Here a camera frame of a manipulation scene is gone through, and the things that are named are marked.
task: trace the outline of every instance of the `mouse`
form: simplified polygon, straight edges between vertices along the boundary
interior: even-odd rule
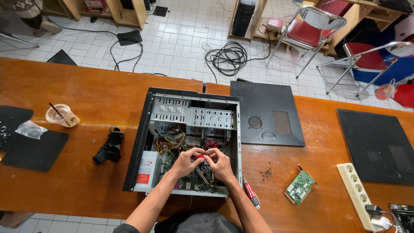
[[[91,23],[94,23],[94,22],[96,22],[96,20],[97,20],[98,18],[97,17],[95,17],[95,16],[92,16],[91,17]]]

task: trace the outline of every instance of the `plastic bag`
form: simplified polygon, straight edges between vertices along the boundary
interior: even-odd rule
[[[40,140],[40,136],[42,136],[42,134],[46,131],[47,129],[36,125],[36,123],[34,123],[33,121],[23,122],[15,130],[16,133],[25,135],[30,138],[39,139],[39,140]]]
[[[389,84],[383,84],[375,92],[375,97],[379,100],[387,100],[390,97],[394,98],[394,94],[397,92],[397,89],[394,86],[395,78],[391,79]]]

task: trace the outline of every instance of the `plastic cup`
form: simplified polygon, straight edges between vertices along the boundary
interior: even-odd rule
[[[75,127],[79,124],[79,118],[73,114],[69,106],[65,104],[56,104],[54,106],[62,116],[59,116],[59,114],[51,107],[46,112],[46,120],[48,120],[48,122],[61,124],[68,128]]]

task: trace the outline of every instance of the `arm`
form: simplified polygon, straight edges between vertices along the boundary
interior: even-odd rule
[[[210,157],[205,156],[204,158],[210,165],[214,176],[226,185],[244,231],[247,233],[271,233],[272,230],[269,225],[265,222],[234,177],[230,166],[230,159],[217,148],[209,149],[206,153],[213,153]]]
[[[203,158],[199,158],[191,163],[191,155],[199,155],[197,152],[204,152],[204,150],[192,148],[181,152],[173,167],[164,174],[161,181],[132,212],[125,223],[134,226],[140,233],[149,233],[178,179],[190,174],[204,162]]]

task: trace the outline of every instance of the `red chair seat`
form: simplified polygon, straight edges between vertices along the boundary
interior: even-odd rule
[[[322,30],[309,25],[307,22],[294,19],[287,31],[287,37],[316,48],[319,45]]]
[[[355,55],[358,53],[365,52],[370,49],[375,49],[374,45],[364,44],[364,43],[346,43],[350,55]],[[356,62],[358,67],[370,70],[386,70],[387,66],[384,62],[384,59],[381,57],[378,50],[372,51],[370,53],[362,54],[361,58]]]

